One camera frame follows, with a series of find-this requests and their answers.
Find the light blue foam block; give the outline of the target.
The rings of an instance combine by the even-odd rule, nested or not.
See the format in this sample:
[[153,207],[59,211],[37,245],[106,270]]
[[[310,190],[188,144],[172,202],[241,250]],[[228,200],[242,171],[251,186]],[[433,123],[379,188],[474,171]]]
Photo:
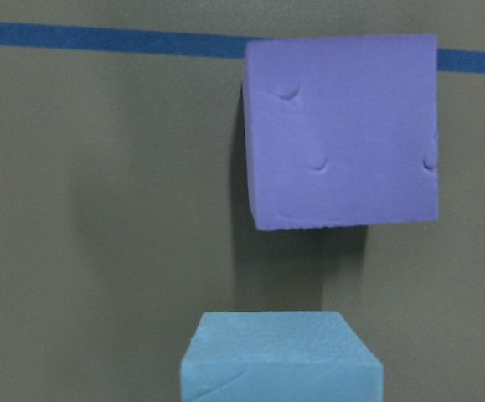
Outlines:
[[338,312],[206,312],[183,401],[381,401],[384,366]]

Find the purple foam block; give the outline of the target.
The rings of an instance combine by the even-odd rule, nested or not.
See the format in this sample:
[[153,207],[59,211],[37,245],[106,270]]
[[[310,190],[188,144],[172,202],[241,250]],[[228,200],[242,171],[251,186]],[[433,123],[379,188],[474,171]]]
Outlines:
[[432,34],[255,40],[243,101],[259,230],[435,220]]

